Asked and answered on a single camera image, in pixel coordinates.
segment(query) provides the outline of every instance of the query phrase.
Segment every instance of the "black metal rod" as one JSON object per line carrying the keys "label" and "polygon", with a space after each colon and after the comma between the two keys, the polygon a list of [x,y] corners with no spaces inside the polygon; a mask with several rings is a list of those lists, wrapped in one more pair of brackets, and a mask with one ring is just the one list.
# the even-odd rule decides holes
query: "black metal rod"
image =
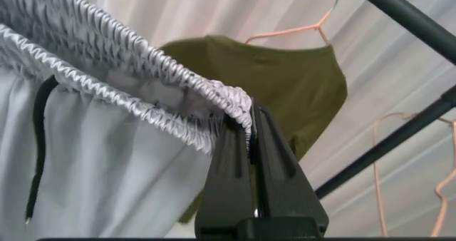
{"label": "black metal rod", "polygon": [[430,48],[456,64],[456,37],[406,0],[368,0]]}
{"label": "black metal rod", "polygon": [[[406,28],[430,48],[448,61],[456,64],[456,37],[406,0],[368,0],[394,21]],[[354,177],[360,171],[382,158],[386,153],[415,135],[418,131],[437,120],[456,106],[456,86],[445,92],[441,98],[417,114],[412,120],[364,153],[348,167],[332,177],[316,190],[318,198],[324,198],[336,188]]]}

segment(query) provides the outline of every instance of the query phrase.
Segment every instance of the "shirt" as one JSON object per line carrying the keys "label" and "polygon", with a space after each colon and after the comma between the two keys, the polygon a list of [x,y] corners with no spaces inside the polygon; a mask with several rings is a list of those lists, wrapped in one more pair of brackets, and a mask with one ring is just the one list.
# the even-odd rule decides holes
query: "shirt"
{"label": "shirt", "polygon": [[[267,106],[300,160],[332,121],[347,96],[333,47],[279,49],[226,36],[172,41],[161,48],[191,71],[238,86]],[[200,193],[180,222],[188,222]]]}

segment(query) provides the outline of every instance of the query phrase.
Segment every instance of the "black drawstring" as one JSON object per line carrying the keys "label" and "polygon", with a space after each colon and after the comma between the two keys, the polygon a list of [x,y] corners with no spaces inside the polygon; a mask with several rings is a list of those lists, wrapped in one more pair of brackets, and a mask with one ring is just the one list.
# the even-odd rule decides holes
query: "black drawstring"
{"label": "black drawstring", "polygon": [[43,175],[44,159],[46,157],[46,135],[44,132],[44,108],[46,102],[51,94],[51,91],[58,85],[56,77],[51,76],[45,80],[39,87],[33,105],[33,128],[35,129],[36,137],[36,168],[35,176],[33,177],[30,193],[28,195],[27,208],[26,208],[26,224],[30,222],[33,217],[33,209],[35,208],[36,196],[38,195],[38,188]]}

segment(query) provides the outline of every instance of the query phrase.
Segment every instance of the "clothes hanger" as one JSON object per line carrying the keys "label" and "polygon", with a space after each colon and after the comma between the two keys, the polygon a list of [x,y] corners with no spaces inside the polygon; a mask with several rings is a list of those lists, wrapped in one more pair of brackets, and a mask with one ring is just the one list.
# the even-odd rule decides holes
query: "clothes hanger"
{"label": "clothes hanger", "polygon": [[[390,113],[386,116],[383,116],[379,120],[377,120],[374,123],[373,126],[373,145],[377,144],[377,129],[378,125],[384,121],[386,118],[389,118],[391,116],[402,116],[403,120],[408,120],[414,116],[416,116],[416,113],[409,114],[407,115],[406,113]],[[454,153],[454,164],[455,168],[453,171],[440,183],[437,184],[435,187],[435,194],[439,197],[440,199],[440,209],[439,213],[437,215],[437,219],[434,224],[434,228],[432,229],[431,232],[431,237],[437,237],[440,233],[440,230],[442,229],[443,222],[445,221],[445,215],[447,214],[447,207],[448,207],[448,202],[447,198],[442,195],[441,190],[443,187],[445,187],[451,180],[456,178],[456,120],[451,121],[447,120],[444,118],[438,118],[439,121],[442,121],[443,123],[447,123],[450,125],[452,129],[452,139],[453,139],[453,153]],[[383,202],[382,202],[382,197],[381,197],[381,192],[380,192],[380,178],[378,177],[378,169],[376,163],[373,164],[373,172],[374,172],[374,177],[375,177],[375,191],[377,192],[377,206],[378,206],[378,214],[380,216],[380,225],[382,228],[382,236],[387,237],[388,236],[388,230],[386,228],[386,223],[385,223],[385,215],[383,213]]]}
{"label": "clothes hanger", "polygon": [[321,38],[323,38],[323,40],[325,41],[325,44],[329,45],[329,40],[328,40],[328,38],[326,38],[325,33],[321,29],[321,25],[326,21],[326,19],[329,17],[329,15],[331,15],[331,12],[337,6],[338,1],[339,0],[335,0],[334,1],[333,7],[331,9],[329,9],[329,11],[326,12],[326,14],[323,16],[323,18],[320,21],[318,21],[316,24],[312,24],[312,25],[308,25],[308,26],[302,26],[302,27],[298,27],[298,28],[294,28],[294,29],[288,29],[288,30],[284,30],[284,31],[275,31],[275,32],[270,32],[270,33],[266,33],[266,34],[255,35],[255,36],[252,36],[252,37],[248,38],[245,41],[245,44],[249,43],[250,41],[253,41],[254,39],[260,39],[260,38],[266,38],[266,37],[274,37],[274,36],[279,36],[279,35],[282,35],[282,34],[292,34],[292,33],[298,32],[298,31],[317,30],[320,33]]}

